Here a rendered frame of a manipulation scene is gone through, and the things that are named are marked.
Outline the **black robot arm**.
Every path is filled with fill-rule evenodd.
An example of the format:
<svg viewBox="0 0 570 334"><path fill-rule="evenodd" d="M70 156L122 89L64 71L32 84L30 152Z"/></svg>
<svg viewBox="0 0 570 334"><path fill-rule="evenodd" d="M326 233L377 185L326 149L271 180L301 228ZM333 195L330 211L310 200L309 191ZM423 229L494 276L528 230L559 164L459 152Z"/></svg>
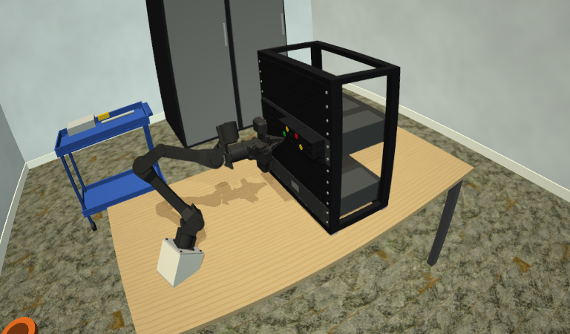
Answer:
<svg viewBox="0 0 570 334"><path fill-rule="evenodd" d="M133 172L140 179L151 184L156 191L180 213L182 217L180 218L181 227L177 228L176 237L173 239L178 249L194 251L194 245L197 239L195 235L198 231L202 230L205 225L202 217L203 215L201 210L194 204L186 204L158 176L153 165L161 157L167 157L171 159L196 162L209 168L218 169L223 165L225 157L226 162L224 166L233 170L233 163L245 160L245 151L242 144L236 143L239 139L237 123L236 121L225 122L222 125L216 126L216 130L219 137L219 144L217 143L214 148L195 150L160 143L144 156L138 156L136 158L137 160L135 160L132 165ZM233 143L234 145L229 145ZM255 147L256 145L257 147ZM155 148L156 150L154 150ZM268 148L266 143L261 141L250 146L249 152L252 152L250 160L257 160L259 163L264 165L273 160L272 149Z"/></svg>

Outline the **black server rack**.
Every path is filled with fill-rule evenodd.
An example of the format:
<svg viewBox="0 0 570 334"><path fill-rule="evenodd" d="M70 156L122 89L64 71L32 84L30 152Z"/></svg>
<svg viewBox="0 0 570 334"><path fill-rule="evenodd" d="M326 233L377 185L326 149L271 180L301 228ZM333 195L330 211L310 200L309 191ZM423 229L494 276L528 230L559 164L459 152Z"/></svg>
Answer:
<svg viewBox="0 0 570 334"><path fill-rule="evenodd" d="M279 54L303 48L310 48L312 65ZM374 69L336 76L322 70L321 50ZM266 134L285 138L272 151L269 173L331 236L386 209L401 67L320 41L258 50L258 67ZM342 92L342 85L380 76L387 76L385 113ZM350 154L382 142L379 177Z"/></svg>

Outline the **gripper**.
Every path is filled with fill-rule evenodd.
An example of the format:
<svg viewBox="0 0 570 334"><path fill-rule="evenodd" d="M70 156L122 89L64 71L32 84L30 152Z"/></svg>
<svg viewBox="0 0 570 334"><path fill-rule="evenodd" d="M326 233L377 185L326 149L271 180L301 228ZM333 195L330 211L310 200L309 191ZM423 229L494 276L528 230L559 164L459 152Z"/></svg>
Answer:
<svg viewBox="0 0 570 334"><path fill-rule="evenodd" d="M249 148L250 148L250 146L252 146L256 142L261 141L263 143L266 143L266 146L273 150L278 145L280 145L283 141L285 141L284 137L276 137L276 136L266 134L266 132L268 131L267 130L267 123L261 117L255 117L253 119L253 129L258 133L257 138L253 137L251 140L247 140L247 141L241 140L241 144L242 144L243 149L245 151L245 159L250 160L250 157L252 156L252 152L249 152ZM270 140L269 138L272 140ZM264 173L271 171L269 163L264 165L264 164L259 163L257 161L257 167Z"/></svg>

